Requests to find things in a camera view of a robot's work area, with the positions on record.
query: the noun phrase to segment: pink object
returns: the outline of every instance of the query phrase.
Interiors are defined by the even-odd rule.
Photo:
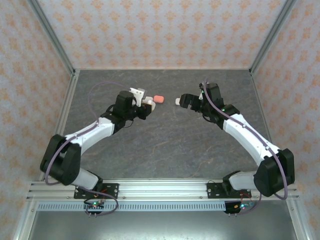
[[[162,104],[164,102],[165,98],[163,96],[158,96],[158,95],[155,95],[153,97],[153,101],[155,103],[158,103],[158,104]]]

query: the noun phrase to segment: orange floral wallpaper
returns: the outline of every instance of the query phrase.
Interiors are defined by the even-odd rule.
[[[273,140],[295,155],[298,189],[316,236],[320,236],[319,70],[320,2],[299,0],[254,79]]]
[[[39,2],[78,69],[249,69],[285,0]]]
[[[26,0],[0,1],[0,239],[13,238],[70,76]]]

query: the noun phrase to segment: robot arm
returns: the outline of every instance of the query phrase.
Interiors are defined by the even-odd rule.
[[[126,121],[133,121],[137,117],[145,120],[155,106],[152,98],[145,96],[143,89],[130,88],[129,91],[121,91],[115,104],[96,122],[66,136],[54,135],[45,151],[40,170],[46,172],[57,149],[72,138],[53,162],[49,175],[64,185],[75,185],[100,192],[103,180],[94,173],[80,168],[81,155],[100,140],[118,132],[126,125]]]
[[[204,95],[204,86],[202,84],[200,84],[200,96],[183,94],[177,102],[179,102],[179,105],[183,108],[188,108],[188,106],[191,105],[191,110],[201,113],[205,120],[217,124],[222,130],[233,136],[249,152],[258,165],[256,172],[236,171],[224,177],[223,184],[225,191],[228,193],[242,189],[257,189],[264,196],[270,197],[283,189],[284,181],[279,166],[269,151],[269,148],[276,153],[284,170],[287,184],[290,185],[294,183],[295,169],[294,155],[292,152],[288,149],[280,150],[279,147],[271,144],[249,125],[238,109],[231,104],[225,105],[216,83],[206,85],[206,89],[210,100],[219,110],[242,124],[223,116],[214,109]],[[250,132],[246,126],[251,128],[254,133],[267,143],[267,147],[265,147],[257,136]]]

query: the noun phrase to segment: black mounting plate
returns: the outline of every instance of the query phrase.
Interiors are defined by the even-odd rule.
[[[250,197],[251,191],[248,191],[246,189],[243,190],[232,190],[229,192],[229,195],[227,195],[226,191],[223,188],[223,183],[222,182],[208,182],[206,184],[206,193],[208,195],[208,199],[240,199],[241,198],[241,193],[246,193]],[[246,195],[243,195],[242,198],[248,199],[249,197]]]
[[[102,191],[104,191],[104,193],[109,194],[117,199],[118,192],[119,192],[119,183],[103,183]],[[75,189],[73,198],[74,199],[103,199],[103,198],[108,199],[108,197],[104,197],[103,195],[98,195],[97,197],[95,197],[95,194],[87,192],[80,188]]]

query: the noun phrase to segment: patterned wallpaper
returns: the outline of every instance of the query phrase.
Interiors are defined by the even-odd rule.
[[[13,238],[70,76],[26,0],[0,1],[0,239]]]
[[[245,68],[285,0],[39,0],[75,68]]]
[[[299,0],[255,82],[274,142],[295,155],[298,189],[320,236],[320,2]]]

